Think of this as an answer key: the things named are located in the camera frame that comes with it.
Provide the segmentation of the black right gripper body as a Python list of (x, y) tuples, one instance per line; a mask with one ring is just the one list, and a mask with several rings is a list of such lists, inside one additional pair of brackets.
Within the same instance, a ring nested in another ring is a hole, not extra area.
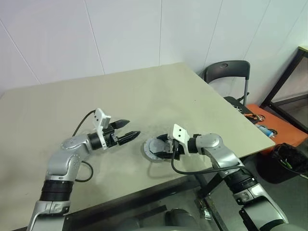
[(169, 140), (168, 143), (170, 145), (170, 153), (168, 159), (180, 160), (180, 143), (177, 140)]

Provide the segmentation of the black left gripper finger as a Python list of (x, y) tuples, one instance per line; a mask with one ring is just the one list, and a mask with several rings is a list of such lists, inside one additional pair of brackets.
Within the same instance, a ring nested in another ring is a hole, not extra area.
[(140, 134), (140, 131), (131, 131), (129, 133), (126, 133), (125, 135), (118, 137), (118, 145), (123, 145), (125, 143), (128, 143), (132, 140), (134, 140), (135, 138), (137, 138)]
[(130, 121), (126, 119), (120, 119), (111, 123), (113, 129), (120, 129), (126, 126)]

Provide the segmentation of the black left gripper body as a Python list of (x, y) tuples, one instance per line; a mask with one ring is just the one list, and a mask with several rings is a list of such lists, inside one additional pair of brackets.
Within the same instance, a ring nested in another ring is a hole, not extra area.
[(108, 148), (118, 145), (118, 137), (115, 135), (115, 130), (118, 129), (118, 125), (108, 125), (107, 128), (103, 128), (103, 137)]

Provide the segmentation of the grey motor lid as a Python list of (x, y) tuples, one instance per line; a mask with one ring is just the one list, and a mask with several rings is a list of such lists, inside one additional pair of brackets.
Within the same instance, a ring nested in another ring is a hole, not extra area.
[(151, 156), (152, 153), (157, 152), (170, 152), (170, 145), (168, 141), (162, 141), (157, 138), (148, 139), (142, 148), (144, 155)]

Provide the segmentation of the beige table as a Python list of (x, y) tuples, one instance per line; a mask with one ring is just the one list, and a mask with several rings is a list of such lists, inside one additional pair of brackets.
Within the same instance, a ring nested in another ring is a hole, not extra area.
[(95, 108), (129, 121), (118, 135), (140, 134), (90, 156), (94, 176), (74, 184), (71, 212), (179, 178), (169, 162), (152, 163), (142, 151), (174, 124), (220, 135), (238, 157), (274, 145), (182, 63), (10, 90), (0, 98), (0, 231), (28, 225), (50, 156)]

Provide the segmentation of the dark grey rounded cylinder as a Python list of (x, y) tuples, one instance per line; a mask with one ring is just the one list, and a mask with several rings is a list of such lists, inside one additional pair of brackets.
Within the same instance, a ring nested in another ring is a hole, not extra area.
[(165, 213), (164, 219), (166, 226), (198, 228), (198, 223), (195, 218), (185, 209), (171, 209)]

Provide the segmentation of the blue bottle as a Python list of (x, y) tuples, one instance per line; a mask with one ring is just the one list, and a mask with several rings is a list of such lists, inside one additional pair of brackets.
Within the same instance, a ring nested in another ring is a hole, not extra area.
[(267, 137), (271, 138), (274, 136), (274, 132), (271, 131), (270, 129), (266, 128), (265, 126), (255, 124), (255, 126), (262, 132), (264, 133)]

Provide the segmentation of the black folding chair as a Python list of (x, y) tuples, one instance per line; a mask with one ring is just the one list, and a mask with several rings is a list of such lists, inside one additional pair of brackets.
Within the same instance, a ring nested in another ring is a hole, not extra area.
[(206, 83), (225, 77), (243, 77), (245, 79), (244, 94), (242, 97), (236, 99), (232, 96), (226, 96), (224, 99), (232, 106), (236, 105), (241, 107), (243, 110), (241, 114), (251, 114), (246, 107), (247, 96), (249, 95), (248, 82), (250, 77), (250, 63), (245, 60), (218, 62), (209, 65), (202, 74), (202, 79)]

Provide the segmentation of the black waste bin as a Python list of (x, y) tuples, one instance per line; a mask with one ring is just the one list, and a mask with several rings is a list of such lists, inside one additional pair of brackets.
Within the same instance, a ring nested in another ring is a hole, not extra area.
[(308, 174), (308, 157), (287, 143), (276, 145), (268, 154), (258, 154), (257, 172), (269, 183), (278, 184)]

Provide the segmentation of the orange stool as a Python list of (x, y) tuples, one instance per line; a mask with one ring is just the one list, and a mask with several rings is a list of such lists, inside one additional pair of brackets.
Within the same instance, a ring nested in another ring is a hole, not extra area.
[(294, 127), (290, 123), (280, 119), (273, 113), (260, 108), (256, 104), (248, 104), (246, 106), (252, 113), (256, 115), (262, 115), (265, 120), (257, 123), (257, 128), (263, 135), (267, 135), (259, 129), (260, 126), (266, 127), (267, 129), (272, 129), (277, 132), (276, 135), (270, 137), (270, 139), (275, 142), (275, 145), (287, 143), (293, 147), (297, 147), (303, 141), (308, 138), (308, 134)]

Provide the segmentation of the brown wooden frame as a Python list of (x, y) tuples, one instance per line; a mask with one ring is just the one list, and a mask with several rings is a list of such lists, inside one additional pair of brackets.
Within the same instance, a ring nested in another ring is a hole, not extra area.
[(308, 46), (297, 48), (260, 107), (308, 134)]

